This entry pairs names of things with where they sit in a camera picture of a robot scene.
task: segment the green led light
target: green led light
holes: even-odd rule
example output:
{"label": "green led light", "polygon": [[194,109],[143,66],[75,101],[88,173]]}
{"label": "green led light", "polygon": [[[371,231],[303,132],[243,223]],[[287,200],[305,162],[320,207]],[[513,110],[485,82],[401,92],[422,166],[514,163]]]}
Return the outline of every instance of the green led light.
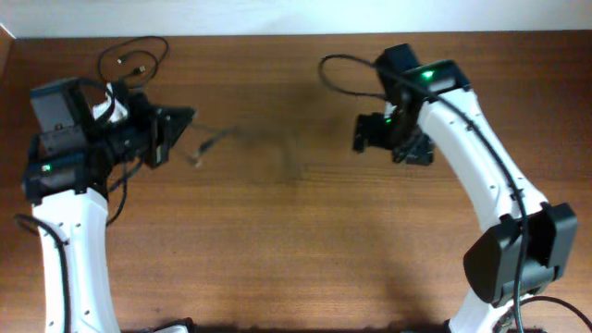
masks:
{"label": "green led light", "polygon": [[433,70],[425,71],[425,72],[422,73],[422,76],[426,80],[432,79],[432,77],[434,76],[434,71]]}

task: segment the robotic arm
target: robotic arm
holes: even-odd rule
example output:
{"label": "robotic arm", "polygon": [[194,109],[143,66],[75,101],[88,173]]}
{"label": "robotic arm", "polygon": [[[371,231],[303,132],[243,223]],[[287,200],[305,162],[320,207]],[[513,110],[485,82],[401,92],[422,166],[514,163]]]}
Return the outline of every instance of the robotic arm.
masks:
{"label": "robotic arm", "polygon": [[47,333],[119,332],[105,259],[107,199],[113,190],[107,178],[113,166],[134,159],[162,166],[195,116],[190,108],[153,105],[118,81],[93,117],[83,86],[103,89],[74,78],[31,92],[43,133],[33,137],[23,180],[33,218],[22,217],[39,227]]}
{"label": "robotic arm", "polygon": [[[322,71],[331,57],[348,56],[330,55],[319,66],[322,80],[334,87]],[[358,116],[353,149],[361,153],[368,145],[377,146],[390,150],[396,163],[426,166],[433,161],[434,142],[467,191],[484,232],[464,256],[471,289],[445,331],[507,331],[517,270],[522,270],[522,299],[542,292],[563,275],[577,229],[574,212],[567,203],[551,206],[526,179],[488,125],[469,81],[454,62],[420,66],[409,45],[403,44],[385,50],[375,64],[365,64],[376,68],[387,106],[384,115]],[[519,204],[530,221],[523,265]]]}

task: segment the wooden table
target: wooden table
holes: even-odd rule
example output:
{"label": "wooden table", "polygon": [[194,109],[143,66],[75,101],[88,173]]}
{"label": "wooden table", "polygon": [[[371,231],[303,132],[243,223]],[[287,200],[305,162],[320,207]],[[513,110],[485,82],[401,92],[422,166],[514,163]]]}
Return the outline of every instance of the wooden table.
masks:
{"label": "wooden table", "polygon": [[[0,85],[0,331],[43,330],[40,244],[11,221],[30,211],[19,186],[38,131],[29,90],[96,77],[97,55],[115,42],[13,44]],[[178,37],[148,96],[193,106],[198,123],[238,125],[254,139],[221,142],[196,169],[183,155],[209,133],[188,129],[170,163],[132,179],[106,235],[122,328],[184,316],[204,325],[363,328],[455,314],[468,290],[463,254],[480,235],[463,188],[439,152],[430,167],[394,165],[378,149],[354,153],[356,116],[383,105],[330,92],[316,76],[321,56],[374,59],[398,43],[423,63],[455,59],[514,161],[552,203],[577,213],[566,276],[547,294],[592,315],[592,32]],[[329,72],[379,92],[372,70]],[[524,321],[584,331],[552,304],[528,305]]]}

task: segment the black cable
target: black cable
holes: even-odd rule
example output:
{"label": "black cable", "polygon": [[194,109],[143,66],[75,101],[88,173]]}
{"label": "black cable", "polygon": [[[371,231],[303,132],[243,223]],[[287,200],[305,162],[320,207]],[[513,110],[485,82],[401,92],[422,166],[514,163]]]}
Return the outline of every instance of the black cable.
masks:
{"label": "black cable", "polygon": [[[129,44],[137,43],[139,41],[150,40],[150,39],[154,39],[154,40],[160,41],[160,42],[162,42],[165,45],[165,49],[164,49],[163,53],[160,55],[160,57],[156,57],[152,52],[145,51],[145,50],[140,50],[139,49],[139,50],[132,50],[132,51],[127,52],[126,54],[120,56],[117,59],[117,62],[119,64],[122,64],[123,62],[125,62],[127,60],[128,57],[130,57],[132,55],[135,55],[135,54],[147,55],[147,56],[151,57],[152,60],[154,61],[154,67],[151,69],[152,74],[146,80],[141,81],[140,83],[137,83],[135,85],[129,86],[129,88],[132,89],[132,88],[142,87],[146,83],[148,83],[148,81],[150,81],[151,79],[153,79],[156,76],[156,72],[158,71],[158,68],[160,67],[161,63],[163,62],[163,60],[165,60],[165,57],[167,56],[168,50],[169,50],[168,41],[165,38],[160,37],[160,36],[142,36],[142,37],[132,38],[132,39],[130,39],[128,41],[125,41],[123,43],[118,43],[118,44],[115,44],[113,46],[110,46],[110,47],[106,48],[99,55],[98,60],[97,60],[97,65],[96,65],[97,66],[97,72],[98,72],[99,77],[101,78],[101,80],[104,83],[109,82],[109,80],[106,78],[105,74],[103,73],[103,60],[104,60],[104,58],[105,58],[105,56],[107,54],[109,54],[109,53],[117,50],[118,48],[127,46]],[[120,79],[126,79],[126,78],[137,76],[137,75],[140,75],[140,74],[142,74],[142,72],[138,68],[135,68],[130,74],[125,75],[125,76],[122,76]]]}
{"label": "black cable", "polygon": [[115,222],[117,220],[119,215],[121,215],[121,212],[123,212],[123,206],[126,204],[126,200],[128,198],[128,180],[130,180],[130,178],[132,176],[134,176],[140,170],[143,163],[144,163],[144,158],[141,157],[140,161],[138,161],[138,163],[130,171],[127,171],[128,163],[124,162],[123,163],[123,175],[121,176],[120,179],[116,180],[116,182],[113,183],[111,186],[109,186],[109,188],[107,189],[108,192],[110,193],[112,191],[115,191],[120,185],[122,185],[122,193],[121,193],[121,200],[119,201],[119,207],[117,208],[117,210],[113,214],[113,216],[107,220],[107,223],[106,223],[107,227],[109,227],[111,224],[113,224],[113,222]]}
{"label": "black cable", "polygon": [[327,78],[327,75],[325,75],[325,71],[324,71],[324,66],[325,63],[329,60],[332,59],[333,57],[331,56],[345,56],[345,55],[329,55],[329,56],[325,56],[323,59],[321,59],[321,62],[318,63],[318,75],[321,79],[321,82],[323,82],[323,84],[325,84],[325,86],[327,86],[329,89],[334,90],[336,92],[339,93],[344,93],[347,94],[349,96],[356,96],[356,97],[373,97],[373,98],[378,98],[380,100],[383,101],[387,101],[387,96],[384,93],[376,93],[376,92],[353,92],[353,91],[349,91],[347,89],[343,89],[335,84],[333,84],[333,82],[331,82],[331,80],[329,80]]}
{"label": "black cable", "polygon": [[128,198],[128,179],[126,178],[127,168],[128,168],[128,163],[123,162],[123,167],[122,167],[123,175],[121,177],[124,180],[123,180],[123,192],[121,193],[121,201],[119,202],[119,207],[117,208],[117,211],[115,212],[115,214],[107,220],[106,227],[109,227],[113,222],[115,222],[115,220],[117,220],[117,218],[119,217],[121,212],[123,212],[123,206],[126,204],[126,199]]}
{"label": "black cable", "polygon": [[527,250],[527,246],[528,246],[528,216],[526,215],[526,208],[524,207],[524,201],[522,199],[522,194],[521,194],[522,190],[519,190],[518,187],[516,186],[516,183],[514,182],[514,179],[512,178],[510,171],[508,170],[506,165],[503,163],[503,161],[501,160],[498,153],[491,146],[491,144],[489,143],[487,138],[483,135],[481,130],[475,125],[473,120],[471,120],[466,114],[464,114],[463,111],[461,111],[458,107],[453,105],[447,99],[441,97],[440,95],[438,95],[434,92],[429,91],[428,89],[426,89],[425,87],[422,87],[419,84],[416,84],[410,80],[405,79],[402,75],[391,72],[390,70],[386,70],[384,68],[380,68],[370,61],[361,59],[361,58],[356,57],[354,55],[327,55],[327,56],[323,57],[318,65],[318,72],[319,72],[319,76],[321,77],[321,80],[324,83],[326,83],[326,82],[329,83],[329,84],[326,84],[326,86],[329,89],[332,89],[332,90],[340,92],[340,93],[347,93],[347,94],[352,93],[349,91],[344,92],[343,89],[335,86],[330,81],[328,81],[327,78],[325,77],[325,73],[323,72],[323,65],[329,59],[333,59],[333,58],[347,59],[347,60],[351,60],[351,61],[363,64],[363,65],[366,65],[370,68],[374,68],[376,71],[380,72],[381,74],[387,76],[388,78],[390,78],[392,80],[395,80],[399,84],[405,85],[408,88],[413,89],[418,93],[421,93],[427,97],[430,97],[436,101],[441,102],[450,111],[454,112],[458,117],[460,117],[467,124],[467,129],[472,130],[475,133],[476,137],[483,143],[483,145],[485,145],[485,147],[489,151],[489,154],[491,155],[491,157],[498,164],[498,167],[501,170],[501,172],[503,173],[504,177],[506,178],[506,180],[508,180],[508,185],[512,189],[512,194],[515,197],[516,202],[518,203],[518,207],[520,209],[520,214],[521,214],[521,218],[522,218],[522,225],[521,225],[521,227],[522,227],[522,231],[521,231],[522,243],[520,246],[518,265],[516,267],[516,275],[514,277],[514,312],[516,314],[516,316],[515,316],[516,327],[518,328],[520,333],[524,333],[524,326],[522,323],[522,314],[520,312],[520,287],[521,287],[521,283],[522,283],[524,261],[526,258],[526,250]]}
{"label": "black cable", "polygon": [[57,235],[57,233],[51,227],[49,227],[49,225],[33,216],[16,214],[14,216],[14,219],[19,226],[26,230],[32,230],[32,228],[26,225],[24,222],[42,228],[45,232],[47,232],[47,235],[51,236],[51,238],[55,242],[55,246],[59,254],[59,263],[62,273],[62,293],[64,297],[64,333],[70,333],[72,327],[70,319],[72,309],[70,304],[70,291],[68,281],[68,262],[66,260],[66,250],[64,249],[64,246],[68,245],[68,241],[62,241],[59,238],[59,235]]}
{"label": "black cable", "polygon": [[590,321],[590,319],[584,313],[582,313],[578,308],[576,308],[575,306],[573,306],[572,304],[570,304],[564,300],[558,299],[556,297],[550,297],[550,296],[535,296],[535,297],[531,297],[529,299],[523,300],[522,305],[529,304],[530,302],[552,302],[552,303],[556,303],[558,305],[561,305],[564,308],[573,312],[580,319],[582,319],[582,321],[584,322],[584,324],[586,324],[586,326],[588,327],[590,332],[592,332],[592,321]]}
{"label": "black cable", "polygon": [[113,184],[111,184],[111,186],[109,186],[107,192],[110,193],[112,191],[115,191],[121,184],[123,184],[125,181],[128,181],[132,176],[138,173],[143,163],[144,158],[141,157],[138,163],[132,169],[130,169],[127,173],[124,173],[124,175],[120,179],[116,180]]}

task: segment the white wall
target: white wall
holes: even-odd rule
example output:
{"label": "white wall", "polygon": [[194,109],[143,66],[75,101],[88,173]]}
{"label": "white wall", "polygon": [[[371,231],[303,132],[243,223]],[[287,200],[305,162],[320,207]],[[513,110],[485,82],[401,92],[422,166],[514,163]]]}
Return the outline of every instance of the white wall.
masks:
{"label": "white wall", "polygon": [[592,0],[0,0],[19,37],[592,29]]}

